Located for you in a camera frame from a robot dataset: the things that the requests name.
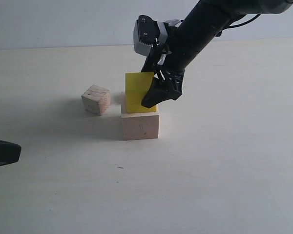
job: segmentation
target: wooden block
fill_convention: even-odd
[[[156,112],[128,113],[126,95],[122,92],[122,125],[126,140],[158,138],[160,115]]]
[[[84,108],[97,116],[101,116],[112,103],[110,91],[97,85],[87,89],[82,95],[82,100]]]
[[[146,108],[141,101],[147,94],[154,72],[126,73],[126,109],[128,113],[156,112],[157,106]]]

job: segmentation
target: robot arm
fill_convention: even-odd
[[[293,0],[200,0],[179,27],[176,24],[180,21],[157,22],[139,16],[134,30],[135,51],[146,56],[142,72],[157,76],[142,105],[150,108],[176,100],[182,94],[185,68],[232,23],[247,14],[280,14],[292,4]]]

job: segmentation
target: small wooden cube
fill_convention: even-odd
[[[125,140],[153,139],[159,136],[160,115],[156,112],[128,113],[122,92],[122,125]]]
[[[156,112],[157,106],[146,108],[141,105],[142,99],[147,94],[154,72],[126,73],[126,109],[128,113]]]
[[[97,85],[92,85],[82,95],[84,108],[101,116],[111,105],[111,93],[108,89],[102,88]]]

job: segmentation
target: black object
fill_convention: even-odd
[[[0,140],[0,166],[17,162],[20,155],[19,145]]]
[[[176,100],[182,94],[185,68],[215,36],[220,36],[224,29],[243,26],[258,18],[260,14],[280,14],[292,4],[293,0],[200,0],[179,27],[168,26],[165,23],[165,44],[153,42],[141,70],[153,71],[158,76],[153,78],[142,105],[150,108],[168,99]],[[247,14],[256,16],[243,24],[231,26]],[[152,28],[150,34],[154,35],[154,29],[158,30],[155,26],[156,21],[148,18],[148,22],[148,28]],[[165,54],[164,63],[159,64]]]

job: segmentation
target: cable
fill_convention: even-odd
[[[252,19],[250,19],[250,20],[248,20],[248,21],[246,21],[246,22],[244,22],[244,23],[237,24],[237,25],[232,25],[232,26],[229,26],[229,27],[227,27],[227,28],[238,28],[238,27],[244,26],[244,25],[246,25],[246,24],[248,24],[248,23],[253,22],[253,21],[256,20],[258,17],[260,17],[260,14],[256,15],[255,17],[253,17]]]

